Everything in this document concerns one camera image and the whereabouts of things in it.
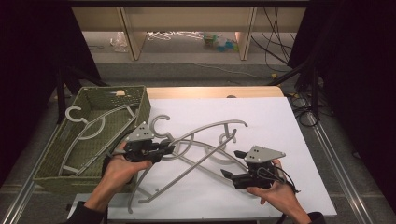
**woven basket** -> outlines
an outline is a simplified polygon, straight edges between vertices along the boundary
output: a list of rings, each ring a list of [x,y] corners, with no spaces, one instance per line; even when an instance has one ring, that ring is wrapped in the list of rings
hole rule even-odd
[[[136,114],[136,118],[123,133],[120,133],[120,130],[133,117],[126,108],[106,115],[105,126],[99,132],[102,126],[101,116],[110,110],[130,104],[134,104],[130,108]],[[83,87],[78,92],[72,106],[81,108],[80,110],[74,109],[70,111],[70,116],[73,119],[84,118],[88,122],[98,119],[82,135],[82,137],[90,135],[95,135],[95,137],[78,140],[71,147],[75,139],[86,127],[86,123],[74,122],[65,118],[56,134],[51,138],[46,148],[46,154],[40,162],[33,180],[45,190],[54,193],[91,193],[101,179],[102,161],[105,154],[118,143],[118,141],[114,140],[115,137],[123,136],[143,121],[147,122],[151,107],[146,87],[144,86]],[[95,159],[80,175],[65,169],[62,169],[62,173],[59,175],[69,148],[72,148],[72,150],[65,162],[67,167],[79,170],[89,160]],[[105,152],[98,156],[98,151],[104,148],[106,149]],[[134,181],[132,183],[129,189],[134,187]]]

